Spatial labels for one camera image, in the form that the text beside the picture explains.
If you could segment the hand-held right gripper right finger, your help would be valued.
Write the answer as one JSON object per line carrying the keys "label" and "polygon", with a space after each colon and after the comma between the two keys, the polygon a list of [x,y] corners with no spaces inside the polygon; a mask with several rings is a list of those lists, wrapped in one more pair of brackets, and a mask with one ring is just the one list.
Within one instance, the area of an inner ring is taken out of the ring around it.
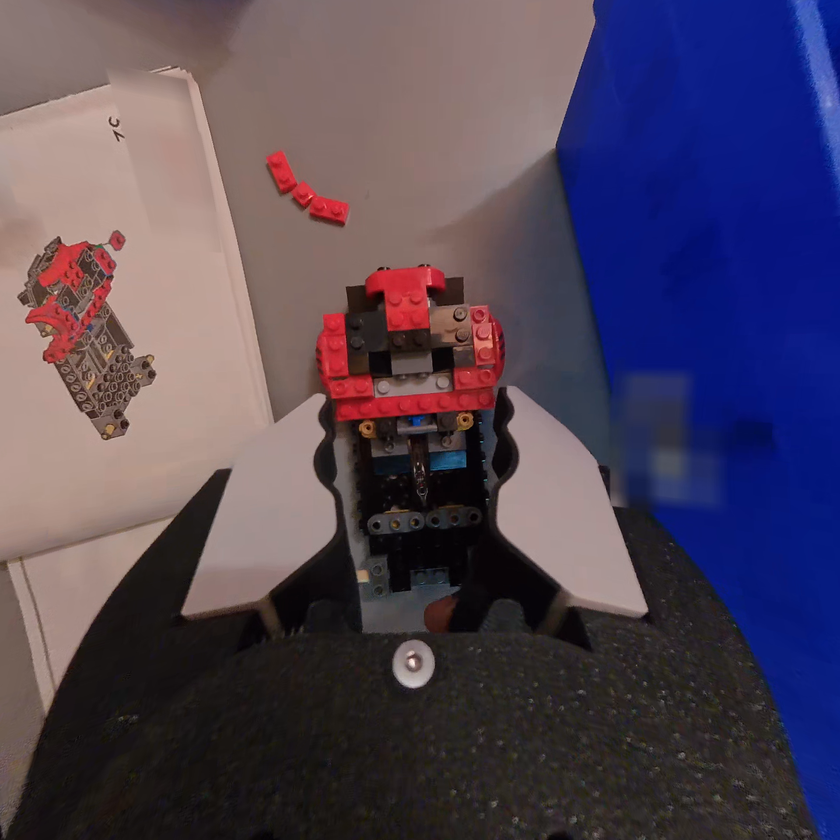
{"label": "hand-held right gripper right finger", "polygon": [[587,617],[631,622],[648,604],[595,457],[516,386],[499,390],[486,530],[467,579],[467,631],[592,650]]}

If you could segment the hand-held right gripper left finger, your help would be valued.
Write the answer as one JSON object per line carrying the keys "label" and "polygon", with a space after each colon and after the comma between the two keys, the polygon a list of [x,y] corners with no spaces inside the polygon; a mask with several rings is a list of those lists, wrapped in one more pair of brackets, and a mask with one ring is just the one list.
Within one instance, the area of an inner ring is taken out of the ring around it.
{"label": "hand-held right gripper left finger", "polygon": [[255,610],[271,635],[328,623],[362,630],[331,403],[314,395],[236,458],[182,606],[187,619]]}

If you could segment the red and black lego car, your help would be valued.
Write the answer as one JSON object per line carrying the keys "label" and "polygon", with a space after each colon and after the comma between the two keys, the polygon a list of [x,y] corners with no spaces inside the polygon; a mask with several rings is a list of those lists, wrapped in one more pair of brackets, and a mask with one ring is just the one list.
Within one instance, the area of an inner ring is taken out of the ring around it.
{"label": "red and black lego car", "polygon": [[487,528],[484,421],[505,340],[464,281],[429,264],[380,267],[326,314],[316,358],[336,433],[337,488],[363,630],[424,630],[466,579]]}

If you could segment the lego instruction booklet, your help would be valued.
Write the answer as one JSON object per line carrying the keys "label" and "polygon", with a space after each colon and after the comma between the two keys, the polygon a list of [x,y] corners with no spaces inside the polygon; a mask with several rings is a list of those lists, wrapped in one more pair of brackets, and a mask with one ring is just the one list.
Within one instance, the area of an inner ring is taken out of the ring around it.
{"label": "lego instruction booklet", "polygon": [[271,422],[193,76],[2,116],[2,560],[174,514]]}

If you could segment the white instruction sheet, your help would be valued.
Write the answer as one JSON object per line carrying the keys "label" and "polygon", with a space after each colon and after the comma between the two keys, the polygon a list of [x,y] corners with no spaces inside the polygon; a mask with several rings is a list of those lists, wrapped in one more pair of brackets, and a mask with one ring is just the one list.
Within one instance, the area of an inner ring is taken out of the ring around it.
{"label": "white instruction sheet", "polygon": [[93,620],[171,521],[147,522],[6,563],[44,712]]}

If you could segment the blue plastic bin with divider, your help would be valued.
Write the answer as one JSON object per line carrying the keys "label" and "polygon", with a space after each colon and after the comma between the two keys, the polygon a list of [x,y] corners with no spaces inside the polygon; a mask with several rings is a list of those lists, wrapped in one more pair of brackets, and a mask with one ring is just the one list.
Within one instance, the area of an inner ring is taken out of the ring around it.
{"label": "blue plastic bin with divider", "polygon": [[838,838],[838,2],[594,2],[556,150],[625,492],[702,569]]}

